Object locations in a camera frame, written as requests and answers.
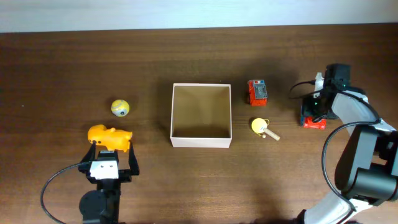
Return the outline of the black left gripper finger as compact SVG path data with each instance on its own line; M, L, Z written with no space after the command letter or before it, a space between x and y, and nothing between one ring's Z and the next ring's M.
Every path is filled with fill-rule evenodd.
M134 153L134 147L132 141L129 142L129 167L130 170L139 170L139 165L136 159L136 155Z
M90 149L88 150L88 152L85 154L85 156L80 162L84 163L84 162L93 161L95 159L95 153L96 153L96 141L93 141L90 146Z

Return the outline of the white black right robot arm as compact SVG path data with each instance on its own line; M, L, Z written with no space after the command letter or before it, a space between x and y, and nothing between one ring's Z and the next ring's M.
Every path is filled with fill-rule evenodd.
M302 112L315 119L333 114L343 124L328 135L322 148L322 172L331 191L303 210L298 223L346 223L359 212L397 200L397 130L379 116L363 91L324 87L303 97ZM344 129L349 139L330 179L328 146Z

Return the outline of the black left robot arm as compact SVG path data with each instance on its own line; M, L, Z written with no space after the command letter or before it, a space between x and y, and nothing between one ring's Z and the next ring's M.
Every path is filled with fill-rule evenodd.
M79 210L83 223L118 223L121 185L132 181L140 174L133 144L129 143L128 169L119 168L117 151L96 152L93 143L81 160L78 170L86 175L95 190L80 199Z

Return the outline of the small red toy truck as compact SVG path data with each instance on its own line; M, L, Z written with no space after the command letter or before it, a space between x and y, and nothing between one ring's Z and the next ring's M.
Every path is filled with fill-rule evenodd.
M268 94L264 80L249 80L248 93L248 102L251 106L265 106L267 104Z

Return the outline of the red toy car grey top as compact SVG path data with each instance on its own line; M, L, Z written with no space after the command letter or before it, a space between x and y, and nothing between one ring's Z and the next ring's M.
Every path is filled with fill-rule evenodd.
M300 109L300 125L305 129L325 129L326 119L315 120L312 112L304 105Z

